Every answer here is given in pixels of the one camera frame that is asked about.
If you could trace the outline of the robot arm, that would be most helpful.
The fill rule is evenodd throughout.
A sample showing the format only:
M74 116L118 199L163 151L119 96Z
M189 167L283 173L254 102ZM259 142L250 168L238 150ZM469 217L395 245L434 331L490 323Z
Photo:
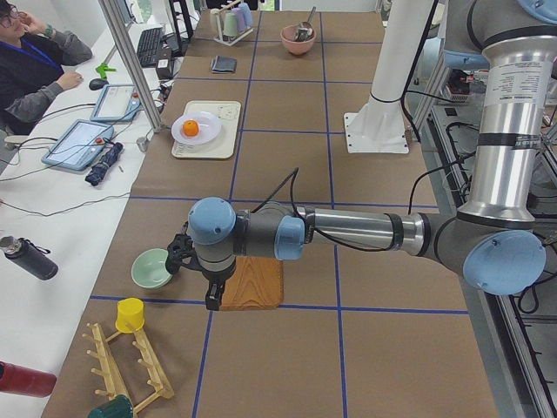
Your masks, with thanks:
M447 25L448 54L480 54L490 67L471 190L454 215L347 212L272 200L235 211L210 197L191 208L168 245L167 272L201 272L209 283L205 305L217 310L237 257L295 260L320 235L360 251L428 258L494 295L531 286L547 260L527 195L556 59L556 4L451 1Z

